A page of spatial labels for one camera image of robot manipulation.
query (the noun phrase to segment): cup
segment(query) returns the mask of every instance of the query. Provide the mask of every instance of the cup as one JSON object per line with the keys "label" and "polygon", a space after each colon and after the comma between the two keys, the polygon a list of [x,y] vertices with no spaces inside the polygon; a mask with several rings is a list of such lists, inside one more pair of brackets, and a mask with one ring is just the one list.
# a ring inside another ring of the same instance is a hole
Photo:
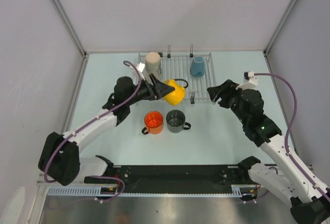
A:
{"label": "cup", "polygon": [[202,77],[205,74],[205,63],[202,56],[195,56],[190,65],[190,74],[194,77]]}
{"label": "cup", "polygon": [[146,80],[152,84],[149,74],[153,74],[156,79],[160,81],[161,79],[161,63],[160,55],[156,52],[147,53],[145,56],[145,69],[148,73]]}
{"label": "cup", "polygon": [[149,112],[144,117],[145,127],[142,129],[144,135],[159,134],[163,130],[163,116],[157,111]]}
{"label": "cup", "polygon": [[178,109],[171,110],[166,115],[167,128],[172,133],[179,133],[181,130],[189,130],[191,124],[186,122],[185,114]]}
{"label": "cup", "polygon": [[[181,86],[177,84],[176,81],[183,81],[186,83],[186,85]],[[186,88],[188,87],[188,82],[185,79],[176,78],[176,79],[169,79],[168,81],[164,81],[164,84],[174,87],[175,90],[165,95],[163,99],[165,99],[171,105],[177,105],[181,103],[182,99],[184,99],[186,95]]]}

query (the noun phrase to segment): white tabletop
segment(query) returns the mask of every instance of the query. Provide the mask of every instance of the white tabletop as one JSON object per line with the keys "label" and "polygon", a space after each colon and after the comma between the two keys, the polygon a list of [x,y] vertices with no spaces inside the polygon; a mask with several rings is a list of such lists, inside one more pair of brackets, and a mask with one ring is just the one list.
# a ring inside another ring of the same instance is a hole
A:
{"label": "white tabletop", "polygon": [[[217,85],[226,79],[243,82],[244,71],[268,72],[262,52],[212,52]],[[116,80],[132,76],[124,60],[137,62],[138,54],[91,54],[79,93],[72,128],[92,118],[107,102]],[[286,131],[286,124],[270,77],[259,77],[259,91],[265,102],[265,114]],[[143,135],[143,118],[156,110],[180,109],[192,128],[173,134],[166,123],[158,135]],[[245,137],[242,125],[231,110],[210,101],[183,101],[171,106],[165,101],[143,101],[131,106],[126,120],[103,133],[81,153],[82,157],[102,155],[116,165],[208,165],[237,164],[248,156],[263,163],[273,161]]]}

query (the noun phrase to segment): dish rack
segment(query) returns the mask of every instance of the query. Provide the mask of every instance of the dish rack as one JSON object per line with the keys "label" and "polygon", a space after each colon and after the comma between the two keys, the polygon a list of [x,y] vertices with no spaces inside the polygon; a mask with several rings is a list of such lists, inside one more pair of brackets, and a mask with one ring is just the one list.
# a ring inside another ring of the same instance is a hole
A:
{"label": "dish rack", "polygon": [[[184,100],[190,100],[191,104],[194,104],[195,100],[209,100],[206,89],[217,85],[212,53],[197,55],[202,56],[205,63],[205,74],[202,77],[193,77],[190,74],[190,65],[193,60],[191,55],[170,55],[170,58],[168,58],[168,56],[163,57],[162,53],[159,54],[161,56],[162,82],[171,78],[183,78],[188,81],[188,88],[186,89]],[[139,54],[138,62],[145,63],[145,55]],[[177,81],[177,83],[181,86],[185,85],[184,82]]]}

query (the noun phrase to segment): reflective metal surface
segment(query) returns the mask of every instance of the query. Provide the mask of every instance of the reflective metal surface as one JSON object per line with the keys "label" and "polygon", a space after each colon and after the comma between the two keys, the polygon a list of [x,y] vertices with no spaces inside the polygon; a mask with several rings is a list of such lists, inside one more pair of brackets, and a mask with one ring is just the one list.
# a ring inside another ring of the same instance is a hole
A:
{"label": "reflective metal surface", "polygon": [[70,204],[77,197],[47,197],[39,224],[294,224],[290,210],[268,194],[257,204],[231,198],[119,197]]}

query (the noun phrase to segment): black mug handle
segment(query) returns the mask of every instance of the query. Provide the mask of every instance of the black mug handle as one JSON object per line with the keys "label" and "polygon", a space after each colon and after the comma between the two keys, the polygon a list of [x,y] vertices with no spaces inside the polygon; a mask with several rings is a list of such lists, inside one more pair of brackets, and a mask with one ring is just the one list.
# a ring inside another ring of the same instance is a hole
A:
{"label": "black mug handle", "polygon": [[149,134],[149,132],[148,132],[148,130],[147,130],[147,128],[146,127],[144,127],[143,129],[142,129],[142,131],[141,131],[144,135],[147,135],[147,134]]}
{"label": "black mug handle", "polygon": [[184,126],[184,130],[189,130],[191,128],[191,124],[189,122],[185,122],[184,125],[188,126],[188,127]]}
{"label": "black mug handle", "polygon": [[175,78],[174,80],[175,81],[183,81],[183,82],[186,83],[186,85],[184,86],[184,88],[186,89],[188,87],[188,81],[186,81],[185,79],[183,79],[183,78]]}

